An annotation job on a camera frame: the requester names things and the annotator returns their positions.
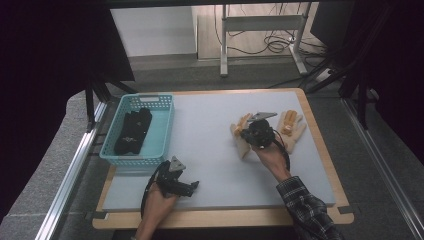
blue plastic basket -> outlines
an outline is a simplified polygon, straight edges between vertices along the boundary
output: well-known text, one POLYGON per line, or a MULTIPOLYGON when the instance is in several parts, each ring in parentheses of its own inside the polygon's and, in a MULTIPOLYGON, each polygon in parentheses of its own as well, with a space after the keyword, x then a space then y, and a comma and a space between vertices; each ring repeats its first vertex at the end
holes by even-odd
POLYGON ((117 166, 155 167, 167 159, 174 118, 172 94, 127 94, 122 96, 100 151, 100 157, 117 166), (148 108, 152 121, 139 154, 116 155, 115 143, 121 134, 124 117, 131 111, 148 108))

black glove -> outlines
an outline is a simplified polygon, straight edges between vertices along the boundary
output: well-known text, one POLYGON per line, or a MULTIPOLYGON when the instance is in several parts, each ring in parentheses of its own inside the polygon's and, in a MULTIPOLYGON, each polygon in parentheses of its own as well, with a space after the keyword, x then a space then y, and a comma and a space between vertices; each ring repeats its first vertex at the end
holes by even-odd
MULTIPOLYGON (((175 157, 172 159, 172 161, 180 163, 175 157)), ((141 200, 141 217, 143 217, 144 214, 144 207, 146 205, 150 187, 154 182, 156 182, 156 184, 159 186, 163 197, 167 197, 168 194, 191 197, 194 190, 199 185, 199 181, 193 182, 191 184, 179 182, 178 178, 183 173, 183 170, 174 170, 170 172, 170 166, 170 161, 167 160, 165 162, 162 162, 161 164, 159 164, 159 166, 156 168, 156 170, 150 177, 149 182, 147 183, 146 188, 144 189, 143 198, 141 200)))
POLYGON ((147 108, 141 108, 139 112, 126 113, 121 134, 115 143, 115 154, 123 155, 130 152, 139 154, 151 121, 152 114, 147 108))

white board surface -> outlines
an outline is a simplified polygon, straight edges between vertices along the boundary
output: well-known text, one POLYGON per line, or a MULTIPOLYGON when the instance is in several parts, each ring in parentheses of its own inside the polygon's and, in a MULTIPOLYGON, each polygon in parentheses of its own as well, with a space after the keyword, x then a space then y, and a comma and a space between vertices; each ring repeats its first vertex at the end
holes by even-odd
MULTIPOLYGON (((200 181, 192 197, 181 197, 176 209, 243 209, 281 206, 278 184, 254 152, 241 160, 230 125, 246 113, 276 112, 268 118, 275 129, 280 114, 303 115, 295 92, 175 95, 175 116, 168 159, 176 156, 187 169, 181 182, 200 181)), ((307 126, 291 158, 291 173, 326 204, 335 203, 329 180, 307 126)), ((106 211, 139 211, 152 170, 118 167, 106 196, 106 211)))

human arm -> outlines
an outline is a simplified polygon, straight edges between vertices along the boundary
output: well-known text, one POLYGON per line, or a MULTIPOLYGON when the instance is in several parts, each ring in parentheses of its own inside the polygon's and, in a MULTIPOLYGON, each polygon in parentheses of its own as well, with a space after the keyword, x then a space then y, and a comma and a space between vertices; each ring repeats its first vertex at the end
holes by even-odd
POLYGON ((138 225, 136 240, 150 240, 157 226, 172 211, 178 196, 164 197, 156 182, 152 183, 144 207, 143 219, 138 225))
POLYGON ((294 221, 294 228, 303 240, 344 239, 327 214, 327 206, 313 196, 299 177, 291 176, 283 154, 272 143, 266 148, 252 147, 261 162, 278 181, 277 190, 294 221))

sleeve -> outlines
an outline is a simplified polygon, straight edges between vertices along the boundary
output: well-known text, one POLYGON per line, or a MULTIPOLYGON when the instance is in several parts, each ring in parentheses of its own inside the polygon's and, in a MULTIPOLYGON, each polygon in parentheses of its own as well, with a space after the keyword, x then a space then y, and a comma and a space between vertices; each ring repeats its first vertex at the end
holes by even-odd
POLYGON ((299 177, 281 182, 277 190, 301 239, 344 239, 328 216, 325 203, 312 195, 299 177))

